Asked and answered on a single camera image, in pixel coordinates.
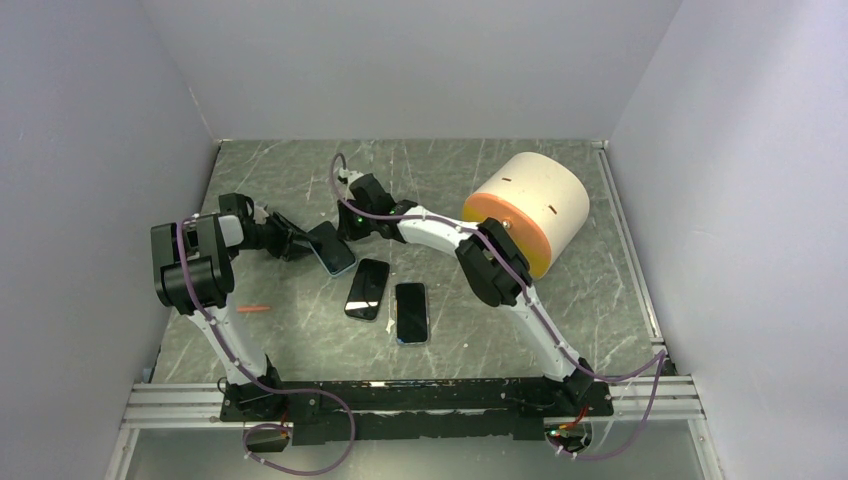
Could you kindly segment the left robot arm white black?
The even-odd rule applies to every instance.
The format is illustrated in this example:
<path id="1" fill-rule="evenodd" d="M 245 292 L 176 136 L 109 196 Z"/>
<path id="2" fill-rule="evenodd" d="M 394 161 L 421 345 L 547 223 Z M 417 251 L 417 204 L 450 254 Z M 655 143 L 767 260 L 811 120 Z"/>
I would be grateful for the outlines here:
<path id="1" fill-rule="evenodd" d="M 150 230 L 154 288 L 166 307 L 203 333 L 225 367 L 224 398 L 262 420 L 277 418 L 286 393 L 276 369 L 247 333 L 228 297 L 236 287 L 232 261 L 243 250 L 265 250 L 283 261 L 311 254 L 315 235 L 249 196 L 219 196 L 219 210 Z"/>

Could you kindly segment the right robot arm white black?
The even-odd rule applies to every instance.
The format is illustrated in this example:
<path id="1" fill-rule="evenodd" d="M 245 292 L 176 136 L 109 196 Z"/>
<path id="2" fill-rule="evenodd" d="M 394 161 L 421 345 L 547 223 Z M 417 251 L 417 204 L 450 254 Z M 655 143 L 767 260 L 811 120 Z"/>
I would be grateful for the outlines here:
<path id="1" fill-rule="evenodd" d="M 376 232 L 453 257 L 474 295 L 511 315 L 543 376 L 553 383 L 549 390 L 553 408 L 572 415 L 587 403 L 595 374 L 544 309 L 528 260 L 497 220 L 465 222 L 410 200 L 396 202 L 371 174 L 343 169 L 332 172 L 328 183 L 342 206 L 340 222 L 354 227 L 350 239 Z"/>

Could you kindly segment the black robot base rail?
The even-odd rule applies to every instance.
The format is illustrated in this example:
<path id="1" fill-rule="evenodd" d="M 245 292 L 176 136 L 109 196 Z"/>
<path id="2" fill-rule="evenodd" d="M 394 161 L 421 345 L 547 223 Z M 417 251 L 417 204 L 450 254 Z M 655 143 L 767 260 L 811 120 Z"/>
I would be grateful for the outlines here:
<path id="1" fill-rule="evenodd" d="M 331 441 L 509 436 L 541 440 L 546 428 L 614 408 L 607 384 L 577 388 L 544 377 L 281 382 L 223 389 L 224 423 L 285 424 L 296 446 Z"/>

